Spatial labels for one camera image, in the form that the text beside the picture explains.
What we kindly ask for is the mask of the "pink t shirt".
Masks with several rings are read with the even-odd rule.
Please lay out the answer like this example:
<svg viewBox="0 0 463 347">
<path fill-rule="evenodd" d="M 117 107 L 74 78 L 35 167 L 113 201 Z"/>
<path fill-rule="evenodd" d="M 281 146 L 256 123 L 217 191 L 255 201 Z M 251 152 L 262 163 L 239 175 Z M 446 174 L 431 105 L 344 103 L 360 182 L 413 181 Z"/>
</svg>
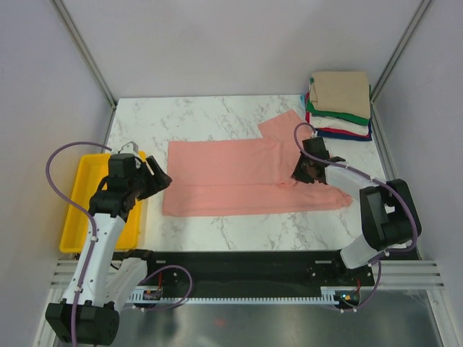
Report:
<svg viewBox="0 0 463 347">
<path fill-rule="evenodd" d="M 259 124 L 257 139 L 171 141 L 167 171 L 173 182 L 163 195 L 171 217 L 268 215 L 338 210 L 352 197 L 322 183 L 302 183 L 292 174 L 300 159 L 293 110 Z"/>
</svg>

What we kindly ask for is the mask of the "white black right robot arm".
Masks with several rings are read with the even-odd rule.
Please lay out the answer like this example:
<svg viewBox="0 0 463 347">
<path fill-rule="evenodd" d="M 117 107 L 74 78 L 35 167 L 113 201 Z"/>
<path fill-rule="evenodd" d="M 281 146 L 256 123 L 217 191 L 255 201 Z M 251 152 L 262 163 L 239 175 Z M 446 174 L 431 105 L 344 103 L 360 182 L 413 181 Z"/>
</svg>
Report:
<svg viewBox="0 0 463 347">
<path fill-rule="evenodd" d="M 332 278 L 345 285 L 357 277 L 357 269 L 391 250 L 416 246 L 422 226 L 409 187 L 402 179 L 384 181 L 352 166 L 343 158 L 330 157 L 321 137 L 296 141 L 300 159 L 294 179 L 336 187 L 360 204 L 361 235 L 339 251 L 331 266 Z"/>
</svg>

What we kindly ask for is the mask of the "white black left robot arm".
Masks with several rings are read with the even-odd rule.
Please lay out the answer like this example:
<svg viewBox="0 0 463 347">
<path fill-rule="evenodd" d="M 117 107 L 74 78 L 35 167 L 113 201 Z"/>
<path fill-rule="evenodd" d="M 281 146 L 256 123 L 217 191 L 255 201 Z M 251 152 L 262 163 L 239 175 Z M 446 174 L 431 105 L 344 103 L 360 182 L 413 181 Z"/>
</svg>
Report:
<svg viewBox="0 0 463 347">
<path fill-rule="evenodd" d="M 117 153 L 107 166 L 85 210 L 90 227 L 75 272 L 61 301 L 49 304 L 45 314 L 59 340 L 73 346 L 111 345 L 129 295 L 139 282 L 151 284 L 159 274 L 156 263 L 129 257 L 111 280 L 107 278 L 135 203 L 165 190 L 172 180 L 152 156 L 142 160 Z"/>
</svg>

